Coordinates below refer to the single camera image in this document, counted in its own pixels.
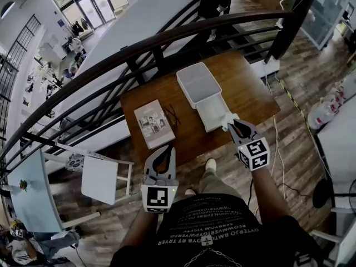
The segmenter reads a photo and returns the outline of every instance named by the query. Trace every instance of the green plant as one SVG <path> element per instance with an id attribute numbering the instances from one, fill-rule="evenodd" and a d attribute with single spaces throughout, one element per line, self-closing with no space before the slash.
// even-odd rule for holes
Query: green plant
<path id="1" fill-rule="evenodd" d="M 27 192 L 27 181 L 26 180 L 20 180 L 20 189 Z"/>

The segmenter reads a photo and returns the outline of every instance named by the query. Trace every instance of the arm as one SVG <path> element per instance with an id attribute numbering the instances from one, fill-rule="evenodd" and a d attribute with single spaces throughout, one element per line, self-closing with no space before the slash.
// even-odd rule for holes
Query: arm
<path id="1" fill-rule="evenodd" d="M 120 248 L 131 246 L 142 246 L 151 242 L 157 229 L 158 214 L 145 212 L 142 207 L 134 222 L 123 239 Z"/>
<path id="2" fill-rule="evenodd" d="M 263 167 L 253 171 L 252 178 L 262 223 L 268 223 L 290 214 L 288 205 L 277 189 L 268 169 Z"/>

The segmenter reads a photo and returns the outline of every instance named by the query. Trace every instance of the leg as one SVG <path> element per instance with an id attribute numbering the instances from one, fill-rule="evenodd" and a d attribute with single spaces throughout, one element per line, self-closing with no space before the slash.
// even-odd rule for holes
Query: leg
<path id="1" fill-rule="evenodd" d="M 65 237 L 42 241 L 38 243 L 47 260 L 51 259 L 60 249 L 79 243 L 79 235 L 75 231 L 69 231 Z"/>
<path id="2" fill-rule="evenodd" d="M 211 34 L 210 34 L 210 36 L 209 36 L 209 38 L 207 39 L 207 41 L 206 42 L 211 42 L 211 41 L 213 41 L 214 39 L 216 39 L 216 29 L 212 29 L 211 30 Z"/>
<path id="3" fill-rule="evenodd" d="M 209 159 L 205 165 L 205 173 L 199 183 L 199 193 L 229 194 L 241 198 L 234 188 L 225 184 L 217 177 L 215 171 L 216 161 Z"/>

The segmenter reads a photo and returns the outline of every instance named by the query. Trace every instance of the white chair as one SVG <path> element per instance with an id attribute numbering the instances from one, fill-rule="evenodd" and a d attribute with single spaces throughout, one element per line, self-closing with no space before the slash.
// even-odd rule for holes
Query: white chair
<path id="1" fill-rule="evenodd" d="M 332 208 L 331 211 L 342 214 L 353 213 L 351 209 Z M 356 219 L 353 220 L 344 236 L 330 235 L 318 230 L 313 230 L 311 234 L 335 243 L 334 250 L 330 252 L 329 258 L 324 261 L 325 266 L 334 267 L 341 263 L 347 264 L 356 253 Z"/>
<path id="2" fill-rule="evenodd" d="M 130 197 L 130 183 L 133 162 L 115 160 L 89 150 L 78 149 L 56 143 L 56 146 L 83 155 L 82 193 L 95 200 L 113 205 Z M 66 163 L 68 158 L 44 154 L 45 158 L 52 161 Z M 127 177 L 118 176 L 118 165 L 128 165 Z M 126 195 L 116 199 L 116 181 L 126 181 Z"/>

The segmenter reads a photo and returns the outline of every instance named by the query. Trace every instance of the person standing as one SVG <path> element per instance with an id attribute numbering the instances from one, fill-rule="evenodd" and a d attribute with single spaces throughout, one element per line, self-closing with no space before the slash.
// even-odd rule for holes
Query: person standing
<path id="1" fill-rule="evenodd" d="M 78 245 L 80 236 L 74 230 L 70 230 L 64 237 L 57 239 L 45 238 L 48 240 L 36 240 L 35 238 L 15 238 L 7 246 L 7 254 L 1 250 L 5 262 L 11 266 L 21 265 L 42 265 L 54 263 L 53 256 L 61 249 L 71 245 Z"/>
<path id="2" fill-rule="evenodd" d="M 209 159 L 199 194 L 188 189 L 157 232 L 158 214 L 140 210 L 110 267 L 323 266 L 320 247 L 290 216 L 268 169 L 251 175 L 262 224 L 241 195 L 217 177 L 216 162 Z"/>
<path id="3" fill-rule="evenodd" d="M 230 3 L 231 0 L 201 0 L 198 16 L 204 19 L 209 19 L 223 15 L 230 7 Z M 213 41 L 215 38 L 216 29 L 212 29 L 208 42 Z"/>

